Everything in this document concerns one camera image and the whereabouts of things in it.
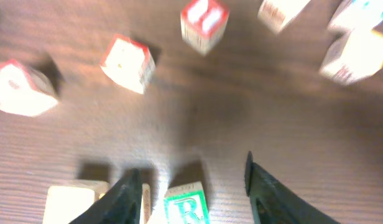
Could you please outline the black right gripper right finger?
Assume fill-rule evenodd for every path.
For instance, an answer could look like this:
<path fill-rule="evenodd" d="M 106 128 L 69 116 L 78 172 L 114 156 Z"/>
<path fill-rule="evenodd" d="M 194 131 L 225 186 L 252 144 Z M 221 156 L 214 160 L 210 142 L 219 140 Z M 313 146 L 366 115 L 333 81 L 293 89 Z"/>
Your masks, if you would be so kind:
<path fill-rule="evenodd" d="M 255 163 L 251 152 L 246 159 L 244 182 L 255 223 L 339 224 Z"/>

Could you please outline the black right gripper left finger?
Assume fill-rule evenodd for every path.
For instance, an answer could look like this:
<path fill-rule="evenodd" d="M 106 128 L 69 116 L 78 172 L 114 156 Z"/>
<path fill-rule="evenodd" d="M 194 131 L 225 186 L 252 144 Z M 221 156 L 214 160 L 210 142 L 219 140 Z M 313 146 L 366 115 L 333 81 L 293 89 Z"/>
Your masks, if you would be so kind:
<path fill-rule="evenodd" d="M 139 224 L 141 200 L 141 175 L 133 168 L 70 224 Z"/>

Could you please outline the yellow C wooden block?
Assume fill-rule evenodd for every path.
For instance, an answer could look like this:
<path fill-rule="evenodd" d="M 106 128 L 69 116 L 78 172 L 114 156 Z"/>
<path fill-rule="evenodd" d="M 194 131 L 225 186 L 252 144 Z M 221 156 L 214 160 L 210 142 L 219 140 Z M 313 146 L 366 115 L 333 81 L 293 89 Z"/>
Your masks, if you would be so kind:
<path fill-rule="evenodd" d="M 67 224 L 89 209 L 109 190 L 102 180 L 70 180 L 48 189 L 43 224 Z"/>

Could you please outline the green R wooden block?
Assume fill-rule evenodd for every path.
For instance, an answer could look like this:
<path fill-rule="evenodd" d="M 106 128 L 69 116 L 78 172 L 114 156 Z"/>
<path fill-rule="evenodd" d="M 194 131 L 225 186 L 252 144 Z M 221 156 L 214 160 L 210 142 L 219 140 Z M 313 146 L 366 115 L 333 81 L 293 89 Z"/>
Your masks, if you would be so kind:
<path fill-rule="evenodd" d="M 169 188 L 164 196 L 168 224 L 210 224 L 201 182 Z"/>

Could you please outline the yellow O wooden block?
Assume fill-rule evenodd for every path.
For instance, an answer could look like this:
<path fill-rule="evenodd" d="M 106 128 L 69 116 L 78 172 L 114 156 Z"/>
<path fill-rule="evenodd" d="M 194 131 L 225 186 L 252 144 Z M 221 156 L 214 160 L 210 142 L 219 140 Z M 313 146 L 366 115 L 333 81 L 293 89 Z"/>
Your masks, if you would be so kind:
<path fill-rule="evenodd" d="M 150 186 L 147 183 L 142 184 L 141 212 L 139 224 L 148 224 L 151 216 L 151 194 Z"/>

